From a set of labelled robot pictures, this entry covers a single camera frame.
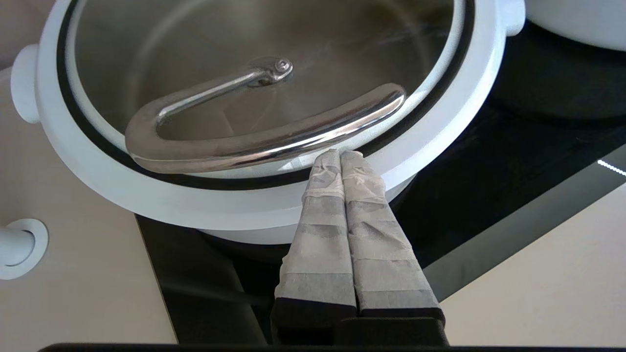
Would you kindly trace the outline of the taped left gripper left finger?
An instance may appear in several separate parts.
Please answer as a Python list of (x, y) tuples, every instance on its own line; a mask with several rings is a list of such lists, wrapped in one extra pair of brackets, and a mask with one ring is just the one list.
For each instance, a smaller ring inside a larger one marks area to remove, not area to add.
[(357, 316), (337, 150), (320, 154), (313, 163), (274, 297), (272, 332), (280, 345), (330, 345), (335, 327)]

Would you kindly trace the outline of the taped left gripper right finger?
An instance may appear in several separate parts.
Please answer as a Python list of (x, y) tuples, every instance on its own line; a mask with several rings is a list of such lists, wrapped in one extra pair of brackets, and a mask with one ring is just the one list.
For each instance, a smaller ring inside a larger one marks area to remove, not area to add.
[(385, 198), (385, 184), (358, 152), (340, 158), (358, 299), (358, 339), (445, 343), (445, 315)]

